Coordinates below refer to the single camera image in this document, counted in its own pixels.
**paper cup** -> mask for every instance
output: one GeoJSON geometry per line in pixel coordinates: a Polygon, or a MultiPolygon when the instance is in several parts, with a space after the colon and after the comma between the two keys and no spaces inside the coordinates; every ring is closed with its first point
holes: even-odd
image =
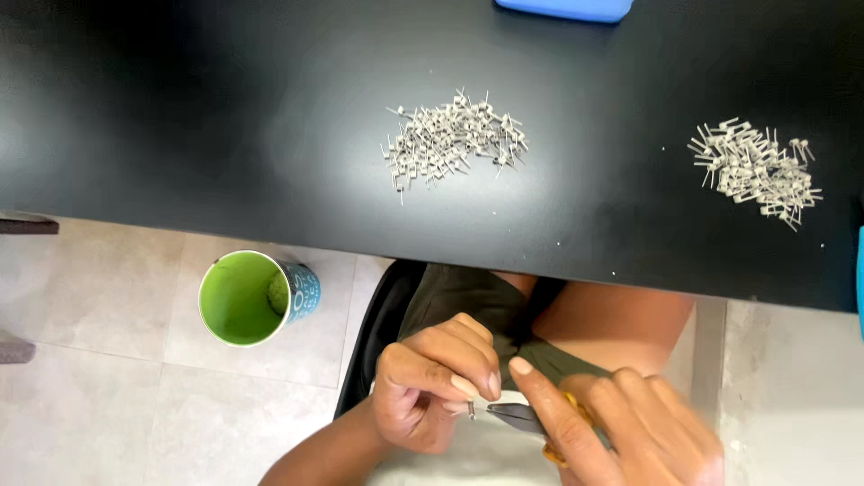
{"type": "Polygon", "coordinates": [[[239,250],[210,265],[198,291],[198,310],[216,339],[248,347],[308,316],[320,300],[321,282],[305,265],[239,250]]]}

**right hand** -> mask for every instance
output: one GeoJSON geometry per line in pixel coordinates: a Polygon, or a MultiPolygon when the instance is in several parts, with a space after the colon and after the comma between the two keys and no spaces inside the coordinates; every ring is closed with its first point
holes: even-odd
{"type": "Polygon", "coordinates": [[[623,368],[612,379],[578,374],[561,383],[606,431],[613,446],[607,451],[543,374],[521,358],[510,370],[567,459],[563,484],[723,484],[720,440],[663,378],[623,368]]]}
{"type": "Polygon", "coordinates": [[[384,348],[371,398],[376,428],[390,444],[444,452],[455,416],[478,394],[501,398],[498,355],[492,333],[460,313],[384,348]]]}

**table surface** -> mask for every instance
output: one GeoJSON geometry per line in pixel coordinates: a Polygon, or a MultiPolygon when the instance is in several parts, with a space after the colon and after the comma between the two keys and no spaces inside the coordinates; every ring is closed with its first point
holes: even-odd
{"type": "Polygon", "coordinates": [[[0,12],[0,208],[855,310],[851,0],[636,0],[617,26],[487,0],[78,4],[0,12]],[[462,86],[524,122],[527,165],[400,205],[384,107],[462,86]],[[700,187],[685,145],[732,117],[810,140],[826,198],[798,233],[700,187]]]}

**fingernail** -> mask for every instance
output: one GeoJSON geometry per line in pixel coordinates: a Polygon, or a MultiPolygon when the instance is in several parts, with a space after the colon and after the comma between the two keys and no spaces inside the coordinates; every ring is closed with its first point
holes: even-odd
{"type": "Polygon", "coordinates": [[[489,389],[492,390],[492,394],[496,397],[501,396],[501,379],[498,377],[497,371],[493,371],[489,375],[489,389]]]}
{"type": "Polygon", "coordinates": [[[510,360],[510,369],[516,372],[516,374],[528,374],[534,367],[524,358],[517,357],[510,360]]]}
{"type": "Polygon", "coordinates": [[[444,408],[448,409],[450,412],[456,413],[468,413],[468,402],[466,401],[445,401],[444,408]]]}
{"type": "Polygon", "coordinates": [[[465,398],[468,400],[480,394],[477,387],[471,384],[471,381],[462,378],[458,374],[454,374],[453,378],[450,378],[450,383],[453,383],[454,387],[459,388],[459,391],[463,392],[466,395],[465,398]]]}

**olive green shorts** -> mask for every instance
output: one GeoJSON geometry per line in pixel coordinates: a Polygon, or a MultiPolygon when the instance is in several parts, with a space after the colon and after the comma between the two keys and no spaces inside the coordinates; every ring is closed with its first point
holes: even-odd
{"type": "Polygon", "coordinates": [[[515,356],[525,358],[556,386],[572,374],[609,375],[534,336],[524,315],[527,306],[522,292],[490,272],[429,264],[405,312],[399,341],[465,312],[492,332],[504,390],[517,390],[507,367],[515,356]]]}

